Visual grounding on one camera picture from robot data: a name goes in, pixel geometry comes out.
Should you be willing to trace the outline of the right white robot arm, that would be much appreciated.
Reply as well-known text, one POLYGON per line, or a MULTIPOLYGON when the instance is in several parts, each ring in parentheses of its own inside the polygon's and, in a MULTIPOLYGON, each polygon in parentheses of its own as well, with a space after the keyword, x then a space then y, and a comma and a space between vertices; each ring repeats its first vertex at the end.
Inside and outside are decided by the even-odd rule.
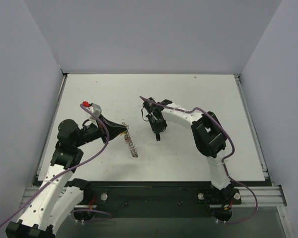
POLYGON ((207 158, 211 172, 211 185, 223 197, 231 194, 232 178, 229 176, 225 159, 234 154, 235 146, 216 115, 198 107, 186 110, 167 99, 156 102, 153 98, 140 98, 144 102, 143 108, 148 113, 146 118, 156 140, 160 141, 160 134, 166 130, 167 122, 173 122, 190 130, 196 148, 207 158))

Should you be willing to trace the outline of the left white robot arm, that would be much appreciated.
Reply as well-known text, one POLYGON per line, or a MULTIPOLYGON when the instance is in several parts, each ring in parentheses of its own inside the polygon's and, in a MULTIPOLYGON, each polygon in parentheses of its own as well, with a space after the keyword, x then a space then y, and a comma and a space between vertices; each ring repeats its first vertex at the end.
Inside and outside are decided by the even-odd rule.
POLYGON ((105 145, 128 129, 104 116, 89 119, 91 124, 79 128, 72 119, 58 126, 58 142, 50 161, 46 178, 27 209, 17 222, 9 222, 5 233, 9 238, 54 238, 61 224, 79 203, 92 198, 90 183, 72 178, 83 157, 81 146, 102 139, 105 145))

